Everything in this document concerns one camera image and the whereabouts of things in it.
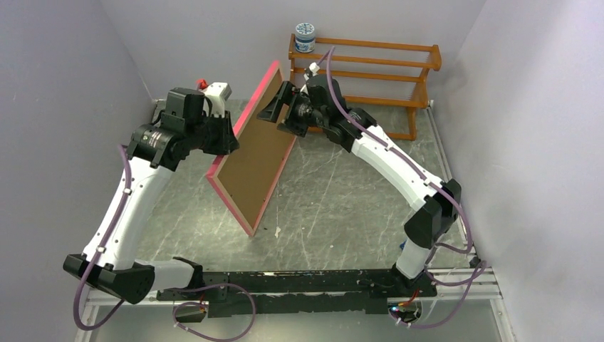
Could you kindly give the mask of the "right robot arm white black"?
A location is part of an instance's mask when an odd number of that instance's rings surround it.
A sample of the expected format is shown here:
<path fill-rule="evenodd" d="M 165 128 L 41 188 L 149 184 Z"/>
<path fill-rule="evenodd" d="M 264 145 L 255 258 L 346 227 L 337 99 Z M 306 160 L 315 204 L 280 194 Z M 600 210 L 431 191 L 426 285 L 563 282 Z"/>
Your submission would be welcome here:
<path fill-rule="evenodd" d="M 415 162 L 374 117 L 347 106 L 338 82 L 327 75 L 309 78 L 302 88 L 282 82 L 257 118 L 301 138 L 309 128 L 320 128 L 332 143 L 377 170 L 407 200 L 414 213 L 404 224 L 407 239 L 393 266 L 391 283 L 399 295 L 410 295 L 419 286 L 440 237 L 457 220 L 454 204 L 461 194 L 459 183 L 445 182 Z"/>

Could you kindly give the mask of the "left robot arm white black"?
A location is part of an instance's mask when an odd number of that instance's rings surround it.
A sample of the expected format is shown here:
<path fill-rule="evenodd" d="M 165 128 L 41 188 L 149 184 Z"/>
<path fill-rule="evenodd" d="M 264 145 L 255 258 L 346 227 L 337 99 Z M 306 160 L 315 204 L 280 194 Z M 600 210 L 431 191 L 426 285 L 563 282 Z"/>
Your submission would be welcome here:
<path fill-rule="evenodd" d="M 123 174 L 105 217 L 84 250 L 66 257 L 64 271 L 129 304 L 153 291 L 174 289 L 186 299 L 203 292 L 202 265 L 182 257 L 141 261 L 136 249 L 159 195 L 191 151 L 223 156 L 239 148 L 225 108 L 230 95 L 222 82 L 169 91 L 159 122 L 139 126 L 122 150 Z"/>

